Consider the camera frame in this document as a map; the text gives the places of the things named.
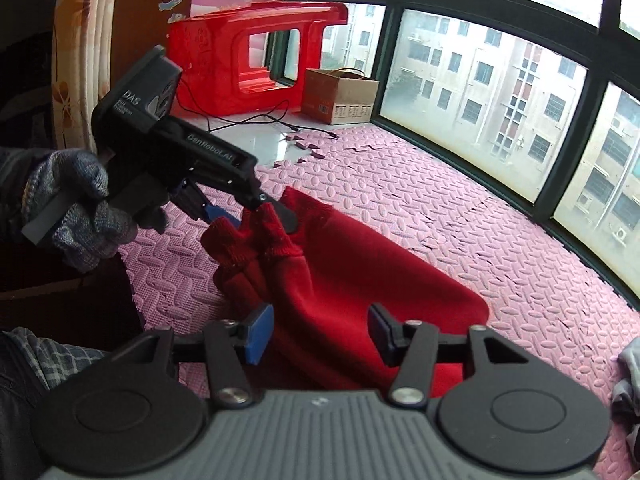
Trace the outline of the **grey knit gloved left hand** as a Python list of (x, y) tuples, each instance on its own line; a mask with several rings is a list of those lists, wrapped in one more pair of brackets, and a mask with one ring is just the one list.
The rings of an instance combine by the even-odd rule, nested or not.
[(162, 234), (168, 226), (160, 206), (130, 214), (107, 199), (107, 172), (96, 155), (55, 151), (26, 181), (22, 234), (34, 244), (51, 244), (70, 266), (88, 272), (132, 242), (138, 229)]

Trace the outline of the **plaid shirt forearm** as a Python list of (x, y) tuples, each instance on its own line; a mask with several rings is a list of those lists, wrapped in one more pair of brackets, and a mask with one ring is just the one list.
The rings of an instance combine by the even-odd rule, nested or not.
[(16, 344), (26, 363), (47, 391), (108, 356), (108, 353), (102, 350), (60, 344), (50, 338), (37, 337), (24, 327), (4, 334)]

